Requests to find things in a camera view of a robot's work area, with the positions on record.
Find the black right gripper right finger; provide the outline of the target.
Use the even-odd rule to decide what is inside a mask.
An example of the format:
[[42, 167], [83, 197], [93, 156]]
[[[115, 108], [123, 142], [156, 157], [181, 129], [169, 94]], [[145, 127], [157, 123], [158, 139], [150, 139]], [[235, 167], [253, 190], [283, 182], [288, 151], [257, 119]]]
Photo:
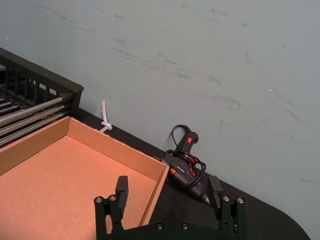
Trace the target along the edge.
[[219, 220], [219, 230], [223, 235], [248, 234], [244, 198], [231, 198], [227, 195], [216, 176], [208, 177], [207, 196], [215, 217]]

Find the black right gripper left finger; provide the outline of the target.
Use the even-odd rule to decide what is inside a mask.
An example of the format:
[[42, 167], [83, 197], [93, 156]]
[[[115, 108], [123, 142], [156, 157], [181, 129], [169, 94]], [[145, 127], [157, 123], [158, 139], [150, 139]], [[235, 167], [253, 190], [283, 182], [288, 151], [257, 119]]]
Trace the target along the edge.
[[107, 235], [107, 216], [110, 216], [111, 218], [112, 234], [124, 231], [122, 219], [127, 205], [128, 196], [128, 176], [122, 175], [118, 177], [114, 194], [111, 194], [107, 198], [97, 196], [93, 200], [95, 210], [95, 233], [97, 235]]

